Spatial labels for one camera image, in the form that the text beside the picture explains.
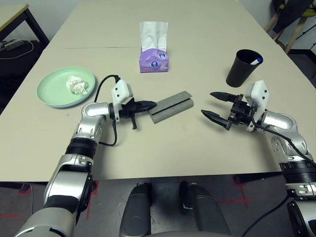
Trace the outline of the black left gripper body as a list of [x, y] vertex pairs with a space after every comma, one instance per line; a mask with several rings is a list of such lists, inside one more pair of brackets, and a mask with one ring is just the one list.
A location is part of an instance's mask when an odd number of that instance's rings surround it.
[[130, 118], [131, 119], [133, 130], [137, 129], [137, 124], [136, 124], [136, 120], [135, 120], [136, 109], [137, 109], [137, 104], [136, 104], [134, 98], [132, 98], [128, 103], [126, 103], [125, 105], [122, 105], [121, 110], [119, 111], [119, 116], [121, 118], [123, 118], [123, 119]]

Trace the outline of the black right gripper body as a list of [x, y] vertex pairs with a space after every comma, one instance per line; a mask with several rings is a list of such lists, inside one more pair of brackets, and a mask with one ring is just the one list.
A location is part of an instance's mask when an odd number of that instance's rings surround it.
[[233, 103], [231, 112], [228, 117], [226, 129], [230, 129], [232, 124], [243, 124], [248, 126], [251, 122], [250, 112], [251, 108], [247, 102], [243, 101], [243, 94], [228, 96], [228, 101]]

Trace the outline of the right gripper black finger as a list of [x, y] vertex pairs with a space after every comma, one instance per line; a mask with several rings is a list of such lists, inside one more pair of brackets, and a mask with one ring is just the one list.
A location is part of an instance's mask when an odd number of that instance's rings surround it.
[[222, 127], [229, 127], [229, 121], [227, 119], [220, 117], [218, 114], [211, 111], [206, 111], [206, 110], [201, 110], [201, 112], [206, 118], [208, 118], [212, 122]]
[[211, 92], [210, 95], [224, 102], [234, 102], [237, 99], [236, 95], [226, 92]]

